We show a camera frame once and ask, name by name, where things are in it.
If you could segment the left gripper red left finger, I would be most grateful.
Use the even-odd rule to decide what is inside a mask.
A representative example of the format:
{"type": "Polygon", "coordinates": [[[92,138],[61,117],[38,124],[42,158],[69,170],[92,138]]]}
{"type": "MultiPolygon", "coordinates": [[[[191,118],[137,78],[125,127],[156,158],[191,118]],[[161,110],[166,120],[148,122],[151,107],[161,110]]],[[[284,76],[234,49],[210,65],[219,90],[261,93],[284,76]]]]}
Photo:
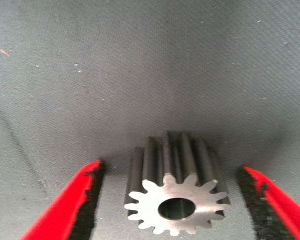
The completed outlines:
{"type": "Polygon", "coordinates": [[[21,239],[88,240],[105,170],[101,160],[82,167],[21,239]]]}

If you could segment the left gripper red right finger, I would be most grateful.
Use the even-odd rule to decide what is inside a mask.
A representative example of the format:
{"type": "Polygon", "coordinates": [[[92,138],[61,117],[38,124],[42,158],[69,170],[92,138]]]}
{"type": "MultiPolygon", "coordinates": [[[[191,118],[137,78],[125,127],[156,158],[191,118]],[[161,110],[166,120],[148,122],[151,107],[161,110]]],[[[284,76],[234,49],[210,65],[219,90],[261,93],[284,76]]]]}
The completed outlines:
{"type": "Polygon", "coordinates": [[[239,167],[236,178],[258,240],[300,240],[300,204],[253,168],[239,167]]]}

